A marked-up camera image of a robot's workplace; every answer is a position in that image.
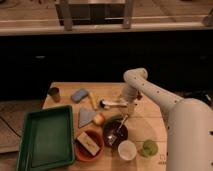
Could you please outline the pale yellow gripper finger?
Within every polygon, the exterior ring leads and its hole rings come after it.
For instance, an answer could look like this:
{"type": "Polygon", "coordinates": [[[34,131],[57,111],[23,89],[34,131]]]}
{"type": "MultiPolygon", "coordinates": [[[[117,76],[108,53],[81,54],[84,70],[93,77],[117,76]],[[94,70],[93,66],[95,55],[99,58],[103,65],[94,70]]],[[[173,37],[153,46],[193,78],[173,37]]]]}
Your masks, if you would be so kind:
{"type": "Polygon", "coordinates": [[[133,115],[135,111],[135,102],[128,102],[127,104],[127,114],[129,116],[133,115]]]}

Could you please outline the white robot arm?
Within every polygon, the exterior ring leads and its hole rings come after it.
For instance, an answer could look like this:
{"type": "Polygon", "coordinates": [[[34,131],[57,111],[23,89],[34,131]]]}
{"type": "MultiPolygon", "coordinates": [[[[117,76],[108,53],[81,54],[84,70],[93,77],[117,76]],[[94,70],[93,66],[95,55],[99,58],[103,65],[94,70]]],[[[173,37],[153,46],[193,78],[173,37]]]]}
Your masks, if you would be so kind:
{"type": "Polygon", "coordinates": [[[122,96],[133,102],[142,92],[168,115],[166,171],[213,171],[213,110],[201,100],[178,96],[147,77],[145,68],[125,71],[122,96]]]}

